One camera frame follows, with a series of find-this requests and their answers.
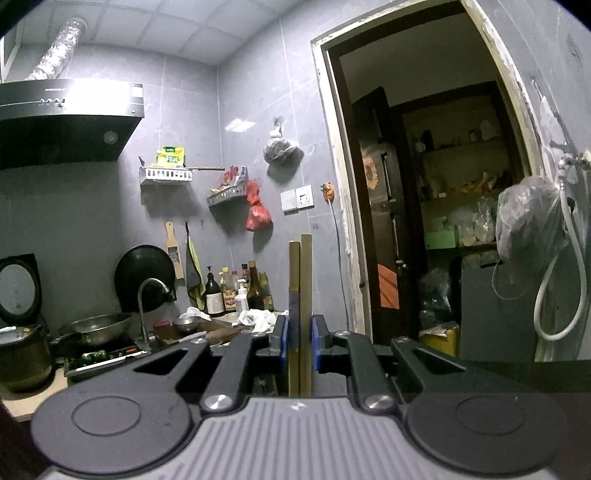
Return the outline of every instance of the glass bottle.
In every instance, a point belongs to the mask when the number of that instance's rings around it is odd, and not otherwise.
[[[207,283],[205,284],[205,305],[207,313],[212,317],[221,317],[224,314],[222,289],[217,284],[212,268],[208,267]]]
[[[250,260],[248,267],[251,271],[251,287],[248,289],[248,295],[246,296],[248,306],[255,310],[265,310],[265,304],[263,303],[264,292],[259,282],[255,261]]]
[[[248,270],[248,264],[242,264],[242,278],[244,279],[244,288],[246,291],[251,287],[251,273]]]
[[[265,306],[265,310],[269,310],[270,312],[274,311],[273,308],[273,297],[271,297],[271,289],[269,288],[269,279],[267,278],[267,274],[265,272],[261,272],[259,274],[259,281],[261,283],[261,288],[263,290],[263,298],[262,302]]]
[[[222,289],[224,309],[226,310],[226,312],[235,312],[236,290],[234,290],[234,285],[232,283],[232,277],[230,277],[229,268],[223,267],[220,276],[222,278],[220,282],[220,288]]]
[[[240,285],[238,284],[238,272],[236,270],[232,270],[232,276],[230,279],[232,281],[232,288],[236,294],[238,294],[238,288],[240,288]]]

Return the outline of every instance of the stove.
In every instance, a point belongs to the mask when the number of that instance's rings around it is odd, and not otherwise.
[[[76,346],[70,348],[64,358],[64,375],[68,383],[77,383],[149,354],[149,348],[143,348],[129,336],[119,337],[101,347]]]

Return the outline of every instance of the red plastic bag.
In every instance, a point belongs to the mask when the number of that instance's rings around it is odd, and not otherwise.
[[[246,220],[246,230],[249,232],[256,232],[262,230],[271,223],[271,214],[261,204],[261,197],[259,197],[259,186],[255,181],[248,180],[246,182],[246,199],[251,204],[248,219]]]

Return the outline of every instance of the faucet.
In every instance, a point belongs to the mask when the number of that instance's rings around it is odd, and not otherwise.
[[[146,325],[144,323],[144,306],[142,305],[142,293],[144,292],[144,287],[148,283],[157,283],[162,287],[162,290],[165,294],[170,293],[170,288],[168,288],[162,280],[157,278],[146,278],[138,288],[138,307],[139,307],[139,321],[142,326],[142,340],[145,343],[148,343],[148,332],[146,332]]]

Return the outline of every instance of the soy sauce bottle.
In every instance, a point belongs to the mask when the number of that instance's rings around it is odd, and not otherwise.
[[[221,317],[224,315],[223,296],[220,285],[217,284],[213,276],[212,268],[208,267],[207,283],[205,284],[205,305],[207,313],[211,317]]]

